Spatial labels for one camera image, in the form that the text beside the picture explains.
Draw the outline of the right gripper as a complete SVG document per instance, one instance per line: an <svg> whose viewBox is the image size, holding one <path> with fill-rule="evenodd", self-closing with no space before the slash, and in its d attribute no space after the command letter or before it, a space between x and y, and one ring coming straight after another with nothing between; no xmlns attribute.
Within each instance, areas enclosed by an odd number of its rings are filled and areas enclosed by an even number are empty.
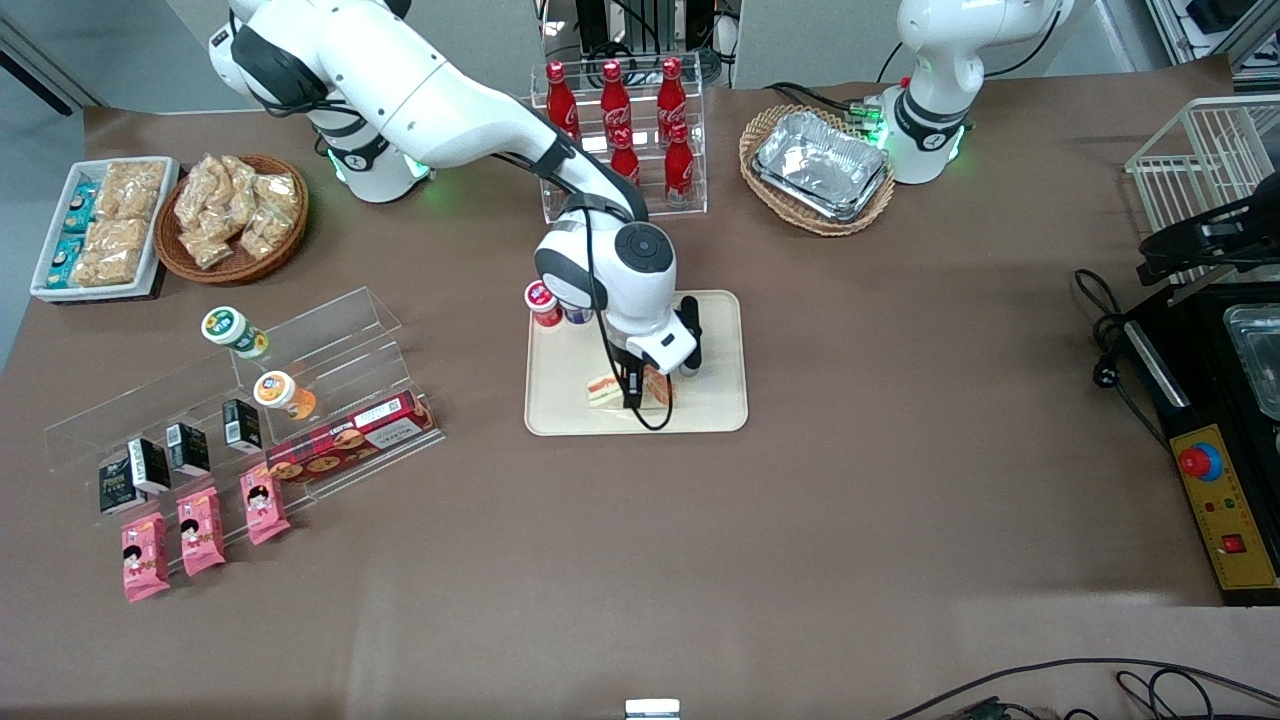
<svg viewBox="0 0 1280 720"><path fill-rule="evenodd" d="M662 375L669 375L699 350L696 336L682 320L668 320L662 328L646 334L627 334L607 323L607 338L614 360L626 366L623 406L631 410L643 406L644 366L652 366Z"/></svg>

